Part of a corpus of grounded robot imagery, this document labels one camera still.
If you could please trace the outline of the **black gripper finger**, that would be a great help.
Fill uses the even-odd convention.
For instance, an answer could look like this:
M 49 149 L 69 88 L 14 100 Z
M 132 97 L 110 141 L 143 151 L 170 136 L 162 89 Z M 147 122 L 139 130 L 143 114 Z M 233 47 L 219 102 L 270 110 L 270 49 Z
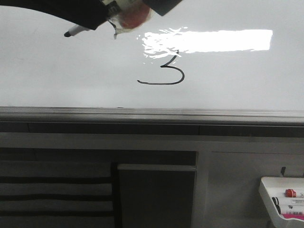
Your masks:
M 92 30 L 109 16 L 99 0 L 2 0 L 0 4 L 44 12 Z
M 181 2 L 182 0 L 143 0 L 144 4 L 160 16 L 166 15 Z

